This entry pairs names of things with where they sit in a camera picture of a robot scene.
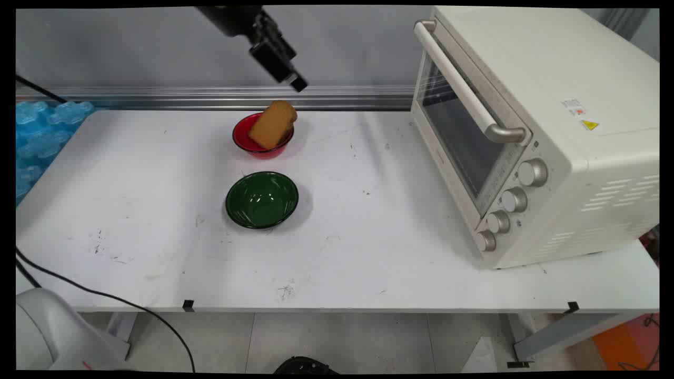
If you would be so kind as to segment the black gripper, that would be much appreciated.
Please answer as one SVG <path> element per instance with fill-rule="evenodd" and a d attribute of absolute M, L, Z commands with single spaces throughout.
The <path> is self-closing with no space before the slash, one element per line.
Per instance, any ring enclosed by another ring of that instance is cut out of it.
<path fill-rule="evenodd" d="M 262 6 L 197 6 L 196 10 L 226 36 L 250 38 L 250 54 L 277 82 L 289 81 L 297 93 L 308 87 L 291 62 L 296 52 Z"/>

